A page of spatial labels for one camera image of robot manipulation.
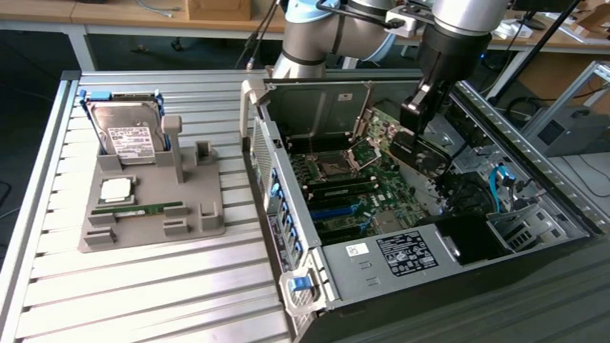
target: white cable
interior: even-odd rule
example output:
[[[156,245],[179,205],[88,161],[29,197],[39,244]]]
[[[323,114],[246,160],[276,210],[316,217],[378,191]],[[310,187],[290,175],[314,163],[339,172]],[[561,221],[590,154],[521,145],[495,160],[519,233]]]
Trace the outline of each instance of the white cable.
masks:
[[[517,32],[515,32],[515,35],[512,36],[512,37],[514,37],[514,38],[512,38],[512,43],[515,42],[515,39],[517,39],[517,37],[518,37],[518,34],[522,32],[522,28],[523,28],[523,24],[518,27]],[[483,93],[486,93],[487,91],[491,91],[491,88],[494,88],[495,84],[498,83],[499,78],[500,78],[502,74],[504,73],[506,68],[508,68],[510,63],[511,63],[511,59],[508,58],[508,60],[506,61],[504,67],[502,68],[502,71],[499,72],[498,77],[495,78],[494,83],[491,84],[490,87],[487,87],[486,89],[483,89],[483,90],[479,92],[480,95],[484,95]]]
[[[168,13],[167,11],[177,12],[181,10],[181,7],[172,7],[169,9],[160,9],[157,7],[151,7],[148,6],[143,0],[135,0],[137,5],[140,5],[141,8],[149,10],[151,12],[159,13],[163,16],[167,16],[168,18],[173,18],[173,15]]]
[[[4,219],[4,218],[8,217],[11,214],[16,213],[20,209],[21,209],[21,207],[17,207],[16,209],[12,209],[11,211],[8,211],[7,213],[4,213],[4,214],[0,216],[0,219]]]

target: workbench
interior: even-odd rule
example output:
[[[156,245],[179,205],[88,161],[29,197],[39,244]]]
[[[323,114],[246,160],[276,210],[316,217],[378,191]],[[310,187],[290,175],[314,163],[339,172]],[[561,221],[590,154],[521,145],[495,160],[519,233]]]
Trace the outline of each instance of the workbench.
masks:
[[[136,342],[164,336],[176,342],[288,342],[239,147],[242,82],[263,75],[96,72],[63,78],[1,270],[0,294],[12,296],[3,304],[0,342]],[[181,116],[180,145],[212,142],[222,236],[91,254],[76,250],[99,146],[80,89],[159,89],[165,113]]]
[[[184,0],[147,0],[147,4],[156,7],[185,7]],[[164,17],[143,9],[135,0],[109,0],[107,4],[83,4],[76,0],[0,0],[0,29],[67,34],[81,70],[95,71],[95,54],[88,44],[88,34],[247,39],[259,25],[267,5],[268,0],[252,1],[254,14],[250,21],[211,21],[189,20],[184,10],[175,12],[175,18]],[[550,20],[542,21],[550,26]],[[282,11],[276,11],[264,39],[282,40],[284,27],[284,15]],[[510,49],[518,53],[487,97],[498,93],[542,35],[543,31],[534,31],[529,39],[515,40]],[[488,49],[506,50],[510,41],[494,36]],[[418,46],[419,37],[396,39],[396,44]],[[542,51],[610,54],[610,46],[585,45],[563,32],[557,32]],[[356,61],[344,59],[343,68],[354,69]]]
[[[332,70],[328,77],[396,75],[403,71]],[[0,343],[290,343],[239,149],[242,80],[262,77],[262,71],[64,73],[0,273]],[[159,89],[165,113],[184,122],[180,144],[212,141],[224,235],[91,254],[76,250],[97,146],[80,89]],[[605,342],[609,277],[606,239],[496,291],[340,343],[404,337],[434,343]]]

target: motherboard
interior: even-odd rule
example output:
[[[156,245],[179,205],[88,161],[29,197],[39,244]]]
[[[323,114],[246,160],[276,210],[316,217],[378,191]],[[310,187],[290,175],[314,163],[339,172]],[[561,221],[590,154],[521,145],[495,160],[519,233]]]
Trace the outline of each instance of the motherboard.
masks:
[[[324,245],[396,232],[428,216],[398,163],[371,137],[348,149],[310,146],[316,149],[291,154],[291,163]]]

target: metal frame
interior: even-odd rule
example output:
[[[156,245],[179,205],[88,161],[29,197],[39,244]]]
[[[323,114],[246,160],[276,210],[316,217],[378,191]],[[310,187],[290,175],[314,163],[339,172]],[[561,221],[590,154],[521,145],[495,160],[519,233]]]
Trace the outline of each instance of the metal frame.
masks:
[[[530,144],[529,140],[525,136],[517,131],[514,126],[508,123],[507,119],[495,111],[495,109],[488,105],[484,101],[483,97],[475,89],[470,86],[467,82],[459,82],[456,84],[456,88],[463,94],[463,96],[468,97],[472,102],[472,106],[476,106],[478,111],[480,112],[482,118],[487,119],[488,122],[483,122],[482,118],[476,116],[471,116],[472,121],[480,126],[486,134],[492,137],[488,131],[495,130],[500,131],[506,138],[510,140],[510,144],[515,149],[512,152],[518,152],[525,157],[523,160],[530,161],[541,173],[543,173],[545,178],[549,182],[553,183],[547,189],[553,190],[555,195],[563,194],[561,200],[563,205],[566,202],[571,202],[575,205],[577,212],[574,213],[574,218],[578,223],[593,231],[593,234],[601,234],[603,232],[609,232],[610,230],[610,217],[598,207],[597,203],[590,200],[582,190],[575,186],[574,182],[563,175],[558,167],[546,159],[546,157],[535,150],[534,146]],[[455,92],[451,93],[451,97],[458,99]]]
[[[549,110],[535,116],[525,126],[522,132],[526,139],[533,139],[534,136],[546,127],[549,122],[553,120],[553,116],[557,111],[570,104],[571,99],[577,95],[578,91],[585,87],[595,75],[599,76],[606,82],[610,83],[610,62],[593,61],[585,71],[578,75],[578,78],[570,84],[570,87],[565,90],[559,99],[553,103]],[[609,88],[598,91],[591,95],[587,101],[583,103],[585,106],[594,106],[597,101],[606,95]]]
[[[19,313],[25,298],[29,271],[32,270],[35,250],[61,153],[61,145],[56,142],[63,141],[65,137],[77,88],[79,82],[73,80],[61,80],[59,84],[32,177],[21,203],[21,211],[8,245],[4,267],[0,273],[0,329],[3,333],[0,342],[11,342],[17,329]]]

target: gray 3d-printed holder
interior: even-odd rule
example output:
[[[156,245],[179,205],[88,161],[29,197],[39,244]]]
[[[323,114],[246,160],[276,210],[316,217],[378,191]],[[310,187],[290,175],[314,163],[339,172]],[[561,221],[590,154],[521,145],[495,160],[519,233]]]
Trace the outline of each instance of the gray 3d-printed holder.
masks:
[[[216,153],[208,141],[197,141],[192,148],[179,147],[181,123],[172,117],[175,116],[163,118],[172,150],[155,153],[155,164],[123,166],[117,155],[97,156],[81,227],[80,252],[99,252],[224,234]],[[181,205],[164,207],[163,213],[140,217],[116,217],[112,213],[92,214],[96,209],[112,208],[112,205],[99,203],[99,197],[101,182],[113,178],[132,180],[135,200],[117,202],[119,207],[172,202],[181,202]]]

